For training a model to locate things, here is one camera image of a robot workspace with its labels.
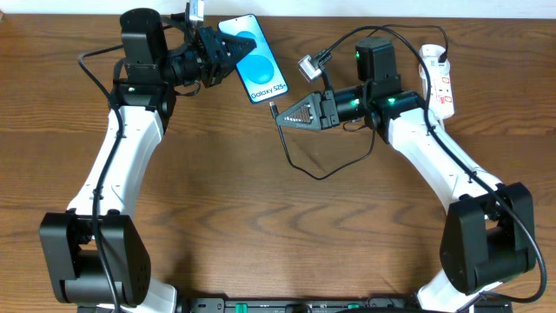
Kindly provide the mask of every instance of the wooden surface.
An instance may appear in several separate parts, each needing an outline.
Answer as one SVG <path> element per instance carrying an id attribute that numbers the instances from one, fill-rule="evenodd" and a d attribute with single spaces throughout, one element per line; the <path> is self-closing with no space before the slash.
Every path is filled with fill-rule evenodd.
<path id="1" fill-rule="evenodd" d="M 210 18 L 209 25 L 217 19 Z M 437 23 L 450 36 L 456 115 L 448 133 L 485 169 L 533 193 L 536 233 L 556 276 L 556 21 L 261 18 L 288 80 L 281 110 L 310 85 L 297 61 L 364 24 Z M 404 30 L 419 47 L 432 30 Z M 106 100 L 77 65 L 84 51 L 120 43 L 118 17 L 7 16 L 0 23 L 0 311 L 75 311 L 53 296 L 39 243 L 46 212 L 81 188 L 107 125 Z M 170 31 L 171 46 L 181 35 Z M 354 42 L 329 63 L 335 86 L 359 83 Z M 420 90 L 417 63 L 395 44 L 403 85 Z M 88 61 L 107 85 L 116 52 Z M 293 159 L 315 173 L 363 154 L 370 135 L 286 134 Z M 190 295 L 366 297 L 410 293 L 440 269 L 444 211 L 415 168 L 377 141 L 374 154 L 326 181 L 291 169 L 266 104 L 234 73 L 179 99 L 152 156 L 136 227 L 154 276 Z M 531 295 L 537 270 L 502 288 Z M 554 283 L 516 311 L 552 312 Z"/>

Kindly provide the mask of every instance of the smartphone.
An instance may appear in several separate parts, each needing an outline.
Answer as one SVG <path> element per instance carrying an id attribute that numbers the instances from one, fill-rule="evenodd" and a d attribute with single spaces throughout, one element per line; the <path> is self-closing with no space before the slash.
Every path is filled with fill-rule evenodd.
<path id="1" fill-rule="evenodd" d="M 288 92 L 288 84 L 255 15 L 221 21 L 218 29 L 225 34 L 254 39 L 257 43 L 257 47 L 235 66 L 251 103 L 267 101 Z"/>

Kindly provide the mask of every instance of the white power strip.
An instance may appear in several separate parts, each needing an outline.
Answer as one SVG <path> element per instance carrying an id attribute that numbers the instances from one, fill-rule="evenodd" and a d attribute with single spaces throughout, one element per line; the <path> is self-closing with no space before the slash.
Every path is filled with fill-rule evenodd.
<path id="1" fill-rule="evenodd" d="M 445 49 L 437 44 L 425 44 L 419 54 L 427 65 L 431 77 L 431 102 L 429 109 L 440 121 L 453 115 L 452 81 L 450 80 L 450 62 L 439 63 L 438 58 Z M 423 95 L 427 94 L 427 78 L 419 65 L 419 76 L 423 83 Z"/>

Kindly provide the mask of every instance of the white wall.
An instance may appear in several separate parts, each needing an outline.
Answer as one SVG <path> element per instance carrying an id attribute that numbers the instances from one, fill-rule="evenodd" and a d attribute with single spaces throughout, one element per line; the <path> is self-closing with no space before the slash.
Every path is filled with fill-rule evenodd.
<path id="1" fill-rule="evenodd" d="M 183 11 L 186 0 L 0 0 L 10 13 L 122 14 Z M 206 0 L 206 15 L 556 18 L 556 0 Z"/>

